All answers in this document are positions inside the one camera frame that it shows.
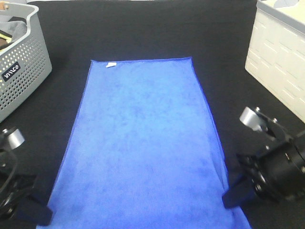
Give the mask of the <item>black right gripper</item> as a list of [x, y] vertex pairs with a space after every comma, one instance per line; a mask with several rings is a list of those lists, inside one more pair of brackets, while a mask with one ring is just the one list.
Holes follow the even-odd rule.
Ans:
[[246, 174], [223, 194], [226, 209], [249, 203], [259, 194], [278, 201], [297, 200], [305, 196], [305, 142], [290, 140], [264, 148], [256, 154], [237, 154], [238, 162]]

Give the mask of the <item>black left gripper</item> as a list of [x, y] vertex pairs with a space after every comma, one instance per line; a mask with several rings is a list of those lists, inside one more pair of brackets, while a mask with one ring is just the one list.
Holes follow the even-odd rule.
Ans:
[[18, 172], [18, 159], [12, 151], [0, 151], [0, 218], [16, 218], [39, 226], [51, 223], [53, 211], [38, 192], [30, 194], [36, 182], [34, 174]]

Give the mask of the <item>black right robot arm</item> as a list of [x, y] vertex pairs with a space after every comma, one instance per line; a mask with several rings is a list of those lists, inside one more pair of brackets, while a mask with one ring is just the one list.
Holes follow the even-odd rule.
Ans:
[[240, 177], [223, 194], [225, 208], [261, 198], [271, 202], [305, 196], [305, 134], [278, 141], [256, 155], [237, 155]]

